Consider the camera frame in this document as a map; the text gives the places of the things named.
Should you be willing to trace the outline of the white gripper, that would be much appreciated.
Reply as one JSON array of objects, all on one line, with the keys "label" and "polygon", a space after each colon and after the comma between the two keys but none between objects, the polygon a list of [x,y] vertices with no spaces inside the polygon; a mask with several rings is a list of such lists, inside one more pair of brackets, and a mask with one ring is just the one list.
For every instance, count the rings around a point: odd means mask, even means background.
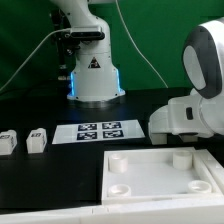
[{"label": "white gripper", "polygon": [[167,135],[180,136],[183,142],[214,135],[201,113],[201,96],[176,97],[156,110],[149,118],[148,133],[153,145],[167,143]]}]

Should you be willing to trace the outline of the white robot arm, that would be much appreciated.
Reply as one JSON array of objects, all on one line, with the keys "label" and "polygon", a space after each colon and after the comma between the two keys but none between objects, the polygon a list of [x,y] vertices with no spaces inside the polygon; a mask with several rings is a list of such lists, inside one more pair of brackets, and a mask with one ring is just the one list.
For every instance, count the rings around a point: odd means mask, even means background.
[{"label": "white robot arm", "polygon": [[[65,38],[81,48],[71,73],[68,99],[102,105],[125,95],[119,72],[112,64],[110,28],[89,11],[91,4],[115,0],[50,0],[67,17]],[[182,61],[193,84],[188,96],[172,98],[149,118],[153,144],[165,144],[167,135],[183,140],[224,136],[224,17],[198,25],[188,35]]]}]

